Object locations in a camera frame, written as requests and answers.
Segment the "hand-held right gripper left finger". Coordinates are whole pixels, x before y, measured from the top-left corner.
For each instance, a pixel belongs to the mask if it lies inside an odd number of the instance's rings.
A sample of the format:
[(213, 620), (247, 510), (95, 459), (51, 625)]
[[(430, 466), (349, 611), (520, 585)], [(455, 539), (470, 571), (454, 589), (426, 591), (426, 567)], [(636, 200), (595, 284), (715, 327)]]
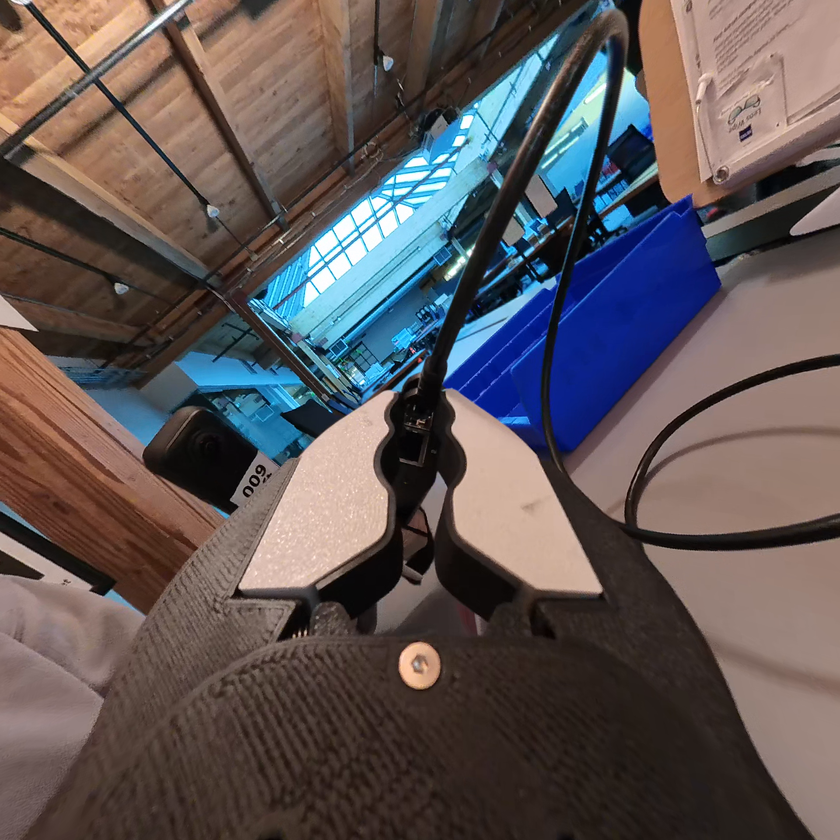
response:
[(403, 537), (393, 469), (397, 394), (372, 398), (299, 458), (238, 583), (250, 599), (368, 612), (399, 581)]

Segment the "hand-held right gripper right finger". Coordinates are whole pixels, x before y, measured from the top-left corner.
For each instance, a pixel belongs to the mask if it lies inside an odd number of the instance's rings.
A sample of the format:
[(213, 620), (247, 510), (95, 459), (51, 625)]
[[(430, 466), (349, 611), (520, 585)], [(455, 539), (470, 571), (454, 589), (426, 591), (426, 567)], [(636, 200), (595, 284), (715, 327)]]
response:
[(602, 597), (535, 452), (455, 390), (442, 393), (436, 419), (437, 472), (446, 486), (435, 533), (443, 587), (485, 620), (513, 602)]

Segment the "grey desk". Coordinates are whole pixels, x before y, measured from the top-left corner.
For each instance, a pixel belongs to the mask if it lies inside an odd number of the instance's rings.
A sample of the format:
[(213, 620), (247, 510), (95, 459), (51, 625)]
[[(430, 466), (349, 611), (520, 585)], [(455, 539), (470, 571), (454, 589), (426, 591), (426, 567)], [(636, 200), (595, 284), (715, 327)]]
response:
[[(659, 431), (756, 373), (838, 352), (838, 227), (735, 259), (721, 290), (565, 459), (601, 509)], [(737, 395), (663, 447), (643, 528), (735, 532), (838, 512), (838, 369)], [(761, 759), (815, 838), (838, 838), (838, 541), (648, 557), (707, 637)]]

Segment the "blue plastic bin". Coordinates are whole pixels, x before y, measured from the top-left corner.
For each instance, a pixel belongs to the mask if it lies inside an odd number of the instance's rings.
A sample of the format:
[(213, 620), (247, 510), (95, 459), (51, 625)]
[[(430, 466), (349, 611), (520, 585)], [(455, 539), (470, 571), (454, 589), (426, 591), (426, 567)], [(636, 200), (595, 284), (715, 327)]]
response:
[[(563, 304), (551, 413), (563, 453), (578, 447), (720, 289), (692, 197), (581, 259)], [(539, 291), (444, 382), (545, 448), (541, 371), (555, 289)]]

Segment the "person's grey sweatshirt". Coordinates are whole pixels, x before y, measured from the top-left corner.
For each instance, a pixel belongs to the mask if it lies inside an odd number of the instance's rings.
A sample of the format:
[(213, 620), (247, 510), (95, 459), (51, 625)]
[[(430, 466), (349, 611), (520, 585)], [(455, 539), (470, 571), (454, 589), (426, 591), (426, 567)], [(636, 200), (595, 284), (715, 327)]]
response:
[(98, 718), (144, 615), (76, 587), (1, 578), (1, 838), (21, 838)]

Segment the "grey metal ceiling pipe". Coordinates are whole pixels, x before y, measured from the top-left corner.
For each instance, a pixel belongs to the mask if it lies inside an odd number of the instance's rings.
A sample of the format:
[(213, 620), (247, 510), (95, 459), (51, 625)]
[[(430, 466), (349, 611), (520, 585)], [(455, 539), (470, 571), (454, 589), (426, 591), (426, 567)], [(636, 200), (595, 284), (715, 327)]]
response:
[(25, 145), (30, 136), (67, 108), (82, 93), (91, 87), (97, 86), (100, 79), (126, 60), (135, 50), (143, 46), (159, 31), (168, 24), (172, 24), (181, 18), (186, 9), (192, 4), (193, 1), (178, 1), (165, 6), (147, 24), (135, 31), (111, 53), (103, 57), (95, 66), (88, 69), (78, 80), (74, 81), (52, 101), (46, 104), (19, 129), (10, 134), (2, 142), (2, 158), (6, 159), (10, 155), (15, 154)]

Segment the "white document stand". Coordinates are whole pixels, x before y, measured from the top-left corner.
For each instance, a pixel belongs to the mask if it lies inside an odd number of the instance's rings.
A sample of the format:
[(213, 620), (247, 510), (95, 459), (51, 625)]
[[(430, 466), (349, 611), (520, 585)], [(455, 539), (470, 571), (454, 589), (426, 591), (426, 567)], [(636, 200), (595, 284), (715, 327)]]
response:
[(712, 262), (838, 226), (839, 142), (697, 210)]

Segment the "instruction sheet on board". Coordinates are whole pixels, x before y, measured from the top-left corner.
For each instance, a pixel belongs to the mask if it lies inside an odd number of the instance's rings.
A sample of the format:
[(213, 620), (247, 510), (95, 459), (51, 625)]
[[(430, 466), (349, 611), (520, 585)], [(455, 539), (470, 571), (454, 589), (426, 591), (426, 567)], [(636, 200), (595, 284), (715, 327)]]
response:
[(659, 183), (672, 201), (703, 185), (678, 31), (669, 1), (643, 1), (638, 33)]

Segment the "lens wipe packet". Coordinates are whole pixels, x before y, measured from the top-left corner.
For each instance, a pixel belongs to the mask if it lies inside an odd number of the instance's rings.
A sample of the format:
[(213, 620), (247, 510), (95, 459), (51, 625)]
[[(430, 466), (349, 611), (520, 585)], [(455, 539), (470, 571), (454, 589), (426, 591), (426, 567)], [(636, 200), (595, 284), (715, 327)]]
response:
[(722, 184), (751, 151), (787, 127), (784, 60), (769, 54), (740, 71), (724, 88), (710, 72), (700, 75), (695, 96), (699, 157), (711, 180)]

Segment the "printed instruction sheet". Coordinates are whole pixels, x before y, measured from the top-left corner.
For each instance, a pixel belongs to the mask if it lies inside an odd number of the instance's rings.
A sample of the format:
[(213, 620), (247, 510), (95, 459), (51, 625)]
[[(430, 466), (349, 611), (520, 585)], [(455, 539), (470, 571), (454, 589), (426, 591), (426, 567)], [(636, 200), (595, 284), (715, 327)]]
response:
[(786, 129), (748, 153), (731, 178), (714, 185), (756, 180), (761, 171), (838, 139), (838, 1), (672, 1), (670, 5), (686, 71), (702, 181), (712, 181), (699, 157), (695, 122), (695, 96), (705, 72), (727, 88), (740, 71), (769, 54), (781, 54), (784, 60)]

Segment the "wooden post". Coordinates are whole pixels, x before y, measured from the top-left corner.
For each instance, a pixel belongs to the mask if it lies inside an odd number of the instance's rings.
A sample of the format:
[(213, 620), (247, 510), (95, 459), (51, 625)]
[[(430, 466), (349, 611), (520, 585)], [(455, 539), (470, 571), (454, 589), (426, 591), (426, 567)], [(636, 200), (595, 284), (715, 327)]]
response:
[(147, 613), (223, 522), (21, 332), (1, 332), (1, 498)]

